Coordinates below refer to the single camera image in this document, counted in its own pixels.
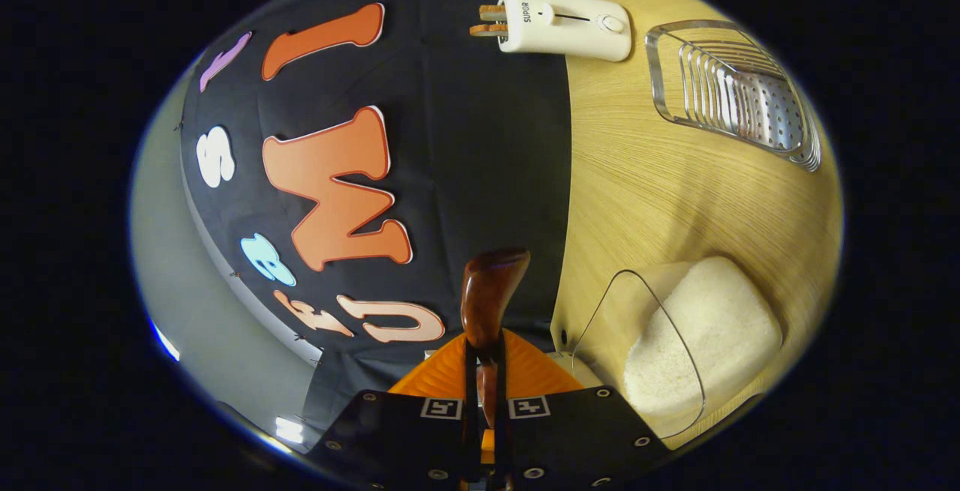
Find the clear plastic rice container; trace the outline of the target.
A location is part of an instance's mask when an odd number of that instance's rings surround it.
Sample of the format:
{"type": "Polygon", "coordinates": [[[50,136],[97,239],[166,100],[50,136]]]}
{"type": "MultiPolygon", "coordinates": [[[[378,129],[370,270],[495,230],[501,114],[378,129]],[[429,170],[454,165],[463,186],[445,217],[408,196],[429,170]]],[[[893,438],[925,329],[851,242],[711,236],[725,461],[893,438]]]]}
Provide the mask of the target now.
{"type": "MultiPolygon", "coordinates": [[[[644,281],[641,279],[641,272],[645,269],[641,271],[624,270],[611,278],[597,308],[587,320],[585,330],[565,352],[576,355],[577,358],[589,365],[597,377],[602,379],[603,385],[613,386],[622,396],[624,396],[622,392],[622,373],[626,355],[639,334],[641,311],[648,304],[651,304],[653,299],[651,290],[645,287],[644,281]]],[[[743,390],[729,402],[735,401],[743,390]]],[[[706,418],[699,420],[686,432],[661,440],[672,449],[682,446],[710,426],[710,418],[717,410],[711,412],[706,418]]]]}

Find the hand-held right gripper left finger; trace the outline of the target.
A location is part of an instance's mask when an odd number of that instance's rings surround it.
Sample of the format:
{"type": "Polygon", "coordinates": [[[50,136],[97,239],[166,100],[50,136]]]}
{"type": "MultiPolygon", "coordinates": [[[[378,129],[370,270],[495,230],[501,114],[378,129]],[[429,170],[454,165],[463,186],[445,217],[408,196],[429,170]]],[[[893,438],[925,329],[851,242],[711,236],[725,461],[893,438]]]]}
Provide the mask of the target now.
{"type": "Polygon", "coordinates": [[[463,335],[391,390],[360,390],[307,453],[346,491],[469,491],[482,478],[482,430],[463,335]]]}

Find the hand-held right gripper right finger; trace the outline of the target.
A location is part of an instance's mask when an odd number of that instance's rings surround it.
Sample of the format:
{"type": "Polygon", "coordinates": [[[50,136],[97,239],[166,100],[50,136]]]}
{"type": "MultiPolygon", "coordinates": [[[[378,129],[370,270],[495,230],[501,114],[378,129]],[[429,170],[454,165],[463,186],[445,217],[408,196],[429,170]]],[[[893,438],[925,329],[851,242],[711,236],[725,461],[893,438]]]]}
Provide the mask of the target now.
{"type": "Polygon", "coordinates": [[[501,344],[496,491],[624,491],[674,457],[613,386],[583,388],[511,331],[501,344]]]}

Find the white toaster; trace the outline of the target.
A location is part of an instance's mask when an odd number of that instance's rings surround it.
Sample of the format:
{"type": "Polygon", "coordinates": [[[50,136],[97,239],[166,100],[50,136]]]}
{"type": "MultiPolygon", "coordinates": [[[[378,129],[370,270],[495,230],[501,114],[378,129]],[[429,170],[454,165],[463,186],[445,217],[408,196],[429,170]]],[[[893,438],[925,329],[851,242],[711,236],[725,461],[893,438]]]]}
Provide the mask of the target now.
{"type": "Polygon", "coordinates": [[[498,0],[504,53],[568,55],[618,63],[633,50],[627,10],[609,0],[498,0]]]}

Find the white rice cooker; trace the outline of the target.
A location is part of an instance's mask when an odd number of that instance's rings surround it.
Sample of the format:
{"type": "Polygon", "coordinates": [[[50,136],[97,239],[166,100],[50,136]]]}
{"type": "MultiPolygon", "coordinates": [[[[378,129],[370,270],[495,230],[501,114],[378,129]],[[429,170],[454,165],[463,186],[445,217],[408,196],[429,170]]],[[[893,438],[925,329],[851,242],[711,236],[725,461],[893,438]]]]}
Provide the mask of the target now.
{"type": "Polygon", "coordinates": [[[581,361],[572,353],[552,352],[546,354],[559,367],[563,368],[571,377],[576,379],[583,388],[596,388],[604,384],[590,366],[581,361]]]}

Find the black backdrop cloth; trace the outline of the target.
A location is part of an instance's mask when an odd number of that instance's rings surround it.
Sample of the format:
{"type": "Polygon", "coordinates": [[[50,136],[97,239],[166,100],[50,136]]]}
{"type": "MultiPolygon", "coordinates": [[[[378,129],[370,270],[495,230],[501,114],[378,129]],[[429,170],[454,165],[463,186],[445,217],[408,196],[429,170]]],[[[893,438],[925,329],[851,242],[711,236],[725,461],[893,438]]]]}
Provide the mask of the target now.
{"type": "Polygon", "coordinates": [[[491,0],[273,0],[202,55],[183,183],[240,293],[305,346],[253,379],[267,420],[324,430],[462,331],[483,252],[532,261],[504,325],[545,353],[569,211],[566,62],[473,39],[491,0]]]}

